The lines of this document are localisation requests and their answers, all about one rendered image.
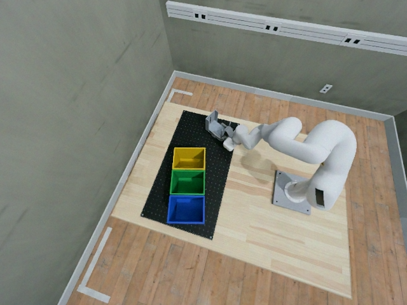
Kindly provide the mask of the blue bin with label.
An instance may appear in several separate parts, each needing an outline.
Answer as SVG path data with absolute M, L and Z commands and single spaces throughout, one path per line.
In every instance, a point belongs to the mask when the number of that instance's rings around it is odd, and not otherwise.
M 170 195 L 167 223 L 204 224 L 205 196 Z

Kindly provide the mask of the yellow recycle bin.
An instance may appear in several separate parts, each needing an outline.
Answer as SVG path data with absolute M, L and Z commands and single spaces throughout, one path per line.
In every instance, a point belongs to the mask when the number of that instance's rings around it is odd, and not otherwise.
M 175 147 L 173 170 L 205 170 L 205 148 Z

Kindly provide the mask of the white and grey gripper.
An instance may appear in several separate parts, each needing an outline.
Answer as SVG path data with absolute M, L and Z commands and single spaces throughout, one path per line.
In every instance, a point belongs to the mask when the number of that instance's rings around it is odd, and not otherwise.
M 227 127 L 224 123 L 221 123 L 221 125 L 225 128 Z M 225 136 L 221 138 L 215 132 L 212 132 L 212 134 L 219 138 L 221 141 L 225 139 L 225 141 L 223 142 L 223 147 L 226 148 L 228 151 L 232 151 L 237 146 L 236 144 L 232 144 L 232 139 L 229 136 L 227 136 L 227 138 Z

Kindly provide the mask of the green bin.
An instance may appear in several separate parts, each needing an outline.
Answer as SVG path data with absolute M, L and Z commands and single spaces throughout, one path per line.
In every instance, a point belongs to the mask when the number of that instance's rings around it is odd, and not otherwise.
M 172 170 L 170 194 L 204 196 L 205 170 Z

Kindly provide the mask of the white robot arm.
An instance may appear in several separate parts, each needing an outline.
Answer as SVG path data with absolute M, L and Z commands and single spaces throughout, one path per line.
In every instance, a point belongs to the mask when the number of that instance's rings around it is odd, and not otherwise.
M 230 126 L 224 129 L 232 144 L 243 144 L 254 149 L 263 139 L 276 151 L 309 164 L 319 164 L 311 179 L 288 182 L 284 187 L 286 197 L 295 203 L 307 199 L 318 210 L 330 210 L 339 197 L 347 179 L 356 151 L 356 139 L 349 127 L 335 120 L 319 123 L 301 143 L 295 141 L 302 129 L 298 118 L 289 117 L 262 124 L 248 134 L 245 125 L 238 125 L 233 132 Z

